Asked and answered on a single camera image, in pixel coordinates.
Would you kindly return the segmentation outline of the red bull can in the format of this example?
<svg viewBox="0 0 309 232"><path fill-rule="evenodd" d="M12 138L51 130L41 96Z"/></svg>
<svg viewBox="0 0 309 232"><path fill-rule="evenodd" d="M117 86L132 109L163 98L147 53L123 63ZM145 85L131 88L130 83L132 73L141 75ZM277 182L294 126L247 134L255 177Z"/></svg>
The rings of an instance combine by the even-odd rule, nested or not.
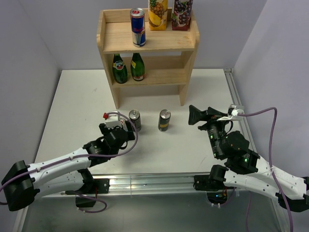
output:
<svg viewBox="0 0 309 232"><path fill-rule="evenodd" d="M127 126L126 126L126 120L124 118L120 118L120 124L123 127L124 130L127 130Z"/></svg>
<svg viewBox="0 0 309 232"><path fill-rule="evenodd" d="M133 44L137 47L145 45L145 13L142 8L130 10L131 31Z"/></svg>

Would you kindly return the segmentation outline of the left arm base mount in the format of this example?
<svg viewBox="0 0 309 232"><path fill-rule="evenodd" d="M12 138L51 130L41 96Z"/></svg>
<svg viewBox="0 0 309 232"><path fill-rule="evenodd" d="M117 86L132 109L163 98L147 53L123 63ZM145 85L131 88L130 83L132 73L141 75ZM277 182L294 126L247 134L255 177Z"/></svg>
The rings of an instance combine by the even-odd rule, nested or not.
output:
<svg viewBox="0 0 309 232"><path fill-rule="evenodd" d="M110 180L108 178L95 179L94 183L88 190L65 191L66 195L75 195L75 205L79 211L87 214L103 212L107 209L107 203L99 197L100 194L109 192ZM96 203L102 203L103 208L100 210L91 210Z"/></svg>

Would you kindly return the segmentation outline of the perrier lychee green bottle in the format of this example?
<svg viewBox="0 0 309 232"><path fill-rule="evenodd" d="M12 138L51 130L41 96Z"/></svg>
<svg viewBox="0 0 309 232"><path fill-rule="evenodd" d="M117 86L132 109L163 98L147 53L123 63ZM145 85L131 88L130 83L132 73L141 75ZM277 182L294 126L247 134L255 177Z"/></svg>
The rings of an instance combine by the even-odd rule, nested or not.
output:
<svg viewBox="0 0 309 232"><path fill-rule="evenodd" d="M120 54L113 55L112 73L117 83L124 84L127 82L127 68Z"/></svg>

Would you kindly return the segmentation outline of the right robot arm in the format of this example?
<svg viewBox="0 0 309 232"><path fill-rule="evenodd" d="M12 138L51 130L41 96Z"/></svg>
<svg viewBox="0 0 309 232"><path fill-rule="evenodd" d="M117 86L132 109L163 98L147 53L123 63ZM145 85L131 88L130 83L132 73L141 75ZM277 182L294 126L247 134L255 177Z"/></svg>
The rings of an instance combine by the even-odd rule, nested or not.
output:
<svg viewBox="0 0 309 232"><path fill-rule="evenodd" d="M244 116L240 105L230 105L227 113L189 106L188 124L204 122L198 129L208 133L214 158L224 161L223 165L213 165L209 174L194 176L195 190L245 189L278 200L281 207L293 212L308 210L308 177L293 176L275 167L249 148L250 142L240 131L225 130L226 124Z"/></svg>

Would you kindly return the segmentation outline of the green bottle yellow label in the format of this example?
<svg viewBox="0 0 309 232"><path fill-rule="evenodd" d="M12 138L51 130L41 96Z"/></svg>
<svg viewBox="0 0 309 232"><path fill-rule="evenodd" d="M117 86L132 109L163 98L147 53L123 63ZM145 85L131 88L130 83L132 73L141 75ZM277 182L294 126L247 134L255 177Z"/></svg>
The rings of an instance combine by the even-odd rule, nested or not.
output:
<svg viewBox="0 0 309 232"><path fill-rule="evenodd" d="M139 53L134 53L130 65L131 75L135 81L142 81L145 77L145 65Z"/></svg>

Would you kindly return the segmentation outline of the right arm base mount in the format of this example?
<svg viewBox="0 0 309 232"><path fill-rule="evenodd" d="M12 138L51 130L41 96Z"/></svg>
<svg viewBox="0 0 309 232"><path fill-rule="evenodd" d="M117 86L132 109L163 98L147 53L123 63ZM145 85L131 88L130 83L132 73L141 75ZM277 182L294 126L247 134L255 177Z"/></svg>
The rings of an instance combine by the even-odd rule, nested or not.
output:
<svg viewBox="0 0 309 232"><path fill-rule="evenodd" d="M225 186L223 181L215 180L209 174L194 175L193 188L196 191L206 192L211 207L220 208L236 196L236 188Z"/></svg>

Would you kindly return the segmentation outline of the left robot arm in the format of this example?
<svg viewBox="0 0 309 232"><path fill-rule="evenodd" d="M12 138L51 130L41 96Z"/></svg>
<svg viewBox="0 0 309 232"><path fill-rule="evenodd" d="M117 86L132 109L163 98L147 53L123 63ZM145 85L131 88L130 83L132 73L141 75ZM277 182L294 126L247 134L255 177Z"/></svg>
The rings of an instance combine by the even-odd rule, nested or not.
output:
<svg viewBox="0 0 309 232"><path fill-rule="evenodd" d="M21 160L12 165L1 182L10 211L18 211L32 204L37 198L68 191L86 194L92 191L94 179L90 167L131 151L129 141L138 141L138 130L130 122L109 129L100 124L102 136L90 141L70 154L56 159L26 164Z"/></svg>

